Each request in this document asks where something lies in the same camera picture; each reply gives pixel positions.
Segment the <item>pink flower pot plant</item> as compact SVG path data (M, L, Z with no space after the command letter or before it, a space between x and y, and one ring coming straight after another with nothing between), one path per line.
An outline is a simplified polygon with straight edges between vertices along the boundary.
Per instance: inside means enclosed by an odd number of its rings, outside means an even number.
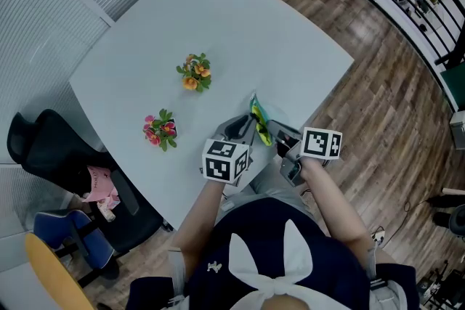
M161 109L158 116L148 115L142 128L146 140L164 152L168 147L176 148L177 126L172 112Z

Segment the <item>black office chair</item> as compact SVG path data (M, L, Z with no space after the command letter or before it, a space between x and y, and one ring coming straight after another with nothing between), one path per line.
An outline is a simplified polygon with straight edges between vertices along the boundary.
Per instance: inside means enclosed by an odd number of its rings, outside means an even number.
M129 252L159 229L172 230L110 153L91 147L53 110L44 110L34 122L16 113L9 127L7 149L26 172L79 197L91 191L89 167L101 168L116 183L121 202L113 209L112 221L103 216L95 202L89 207L95 224L118 253Z

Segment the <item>person's right forearm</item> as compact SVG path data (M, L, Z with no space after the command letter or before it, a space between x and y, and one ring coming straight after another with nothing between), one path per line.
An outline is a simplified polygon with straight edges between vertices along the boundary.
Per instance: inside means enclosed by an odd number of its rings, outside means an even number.
M351 248L369 250L374 246L360 215L323 168L312 158L301 158L301 177L320 210L330 235Z

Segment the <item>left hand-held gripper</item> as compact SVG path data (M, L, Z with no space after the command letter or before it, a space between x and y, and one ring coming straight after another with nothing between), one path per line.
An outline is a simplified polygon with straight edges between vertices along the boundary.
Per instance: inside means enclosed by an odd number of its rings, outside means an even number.
M237 139L245 126L242 140ZM221 123L213 139L207 139L203 152L200 173L207 180L238 186L240 178L248 170L252 144L256 133L256 121L250 115L238 115Z

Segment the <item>yellow round table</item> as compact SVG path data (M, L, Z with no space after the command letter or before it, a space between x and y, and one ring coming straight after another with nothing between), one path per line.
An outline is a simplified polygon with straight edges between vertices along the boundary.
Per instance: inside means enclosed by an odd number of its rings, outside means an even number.
M25 251L39 282L62 310L96 310L54 251L35 234L25 236Z

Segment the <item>person's left forearm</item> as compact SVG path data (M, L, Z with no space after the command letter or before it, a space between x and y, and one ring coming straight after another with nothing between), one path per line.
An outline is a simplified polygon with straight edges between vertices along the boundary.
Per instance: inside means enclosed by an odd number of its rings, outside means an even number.
M172 240L188 259L201 254L217 218L225 183L208 180Z

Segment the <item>pink paper bag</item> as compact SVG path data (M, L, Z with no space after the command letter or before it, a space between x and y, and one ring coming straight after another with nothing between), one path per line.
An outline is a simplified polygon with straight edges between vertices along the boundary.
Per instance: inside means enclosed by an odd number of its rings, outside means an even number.
M96 166L87 166L91 177L91 191L84 194L84 202L108 201L110 204L119 204L118 191L110 177L110 170Z

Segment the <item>orange flower pot plant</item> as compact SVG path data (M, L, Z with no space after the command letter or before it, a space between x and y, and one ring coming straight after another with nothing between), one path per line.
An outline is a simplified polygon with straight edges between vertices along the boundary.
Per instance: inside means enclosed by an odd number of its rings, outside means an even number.
M206 54L189 54L182 65L176 66L176 71L182 76L184 89L199 93L209 90L211 70Z

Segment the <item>mint green pencil pouch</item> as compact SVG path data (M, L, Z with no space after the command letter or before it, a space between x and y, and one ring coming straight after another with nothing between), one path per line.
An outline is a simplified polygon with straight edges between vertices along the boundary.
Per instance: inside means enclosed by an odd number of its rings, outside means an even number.
M258 118L256 132L259 138L268 147L276 144L274 138L267 130L267 122L268 120L275 120L288 125L290 123L289 116L275 105L271 105L269 103L262 105L255 91L250 97L249 108L250 113L254 114Z

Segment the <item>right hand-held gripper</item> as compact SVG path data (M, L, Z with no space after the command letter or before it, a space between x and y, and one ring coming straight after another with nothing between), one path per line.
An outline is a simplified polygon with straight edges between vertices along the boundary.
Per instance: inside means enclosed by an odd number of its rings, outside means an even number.
M304 127L303 134L278 121L268 121L267 130L276 142L281 163L281 175L292 186L304 183L301 177L302 158L328 163L339 159L343 133L328 129Z

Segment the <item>blue chair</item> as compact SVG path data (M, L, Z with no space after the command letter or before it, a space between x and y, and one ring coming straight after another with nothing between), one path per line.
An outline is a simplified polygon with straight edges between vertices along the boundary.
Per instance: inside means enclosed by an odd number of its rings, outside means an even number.
M78 251L92 268L78 280L81 287L103 277L115 280L119 265L114 249L97 227L97 223L81 210L41 211L35 215L33 233L55 250L59 258Z

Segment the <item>small printed packet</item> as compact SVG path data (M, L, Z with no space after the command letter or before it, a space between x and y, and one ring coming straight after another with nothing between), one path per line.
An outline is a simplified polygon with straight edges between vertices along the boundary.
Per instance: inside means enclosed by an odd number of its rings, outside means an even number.
M110 209L110 199L107 197L97 201L97 207L107 222L112 222L116 216Z

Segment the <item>black stool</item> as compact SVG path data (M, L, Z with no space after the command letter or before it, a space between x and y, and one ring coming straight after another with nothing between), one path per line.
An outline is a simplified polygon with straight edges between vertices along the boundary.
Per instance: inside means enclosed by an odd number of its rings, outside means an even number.
M452 208L450 213L435 212L433 223L449 229L459 237L465 237L465 195L438 195L426 200L432 208Z

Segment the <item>person's navy cap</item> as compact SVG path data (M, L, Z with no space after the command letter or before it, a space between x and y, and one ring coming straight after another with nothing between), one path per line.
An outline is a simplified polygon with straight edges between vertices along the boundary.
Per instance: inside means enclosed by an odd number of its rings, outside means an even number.
M325 236L308 216L271 197L231 211L214 227L187 284L189 310L230 310L254 291L229 271L233 234L248 246L260 274L284 276L283 238L288 220L294 222L312 254L312 273L297 284L323 293L350 310L369 310L370 282L353 253L338 240Z

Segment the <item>person's grey trousers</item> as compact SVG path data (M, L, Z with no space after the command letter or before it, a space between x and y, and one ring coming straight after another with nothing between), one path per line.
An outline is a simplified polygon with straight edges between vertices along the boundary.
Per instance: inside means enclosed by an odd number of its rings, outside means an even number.
M278 166L271 162L239 193L228 196L221 202L215 224L231 211L247 203L269 197L297 209L316 222L298 192L280 174Z

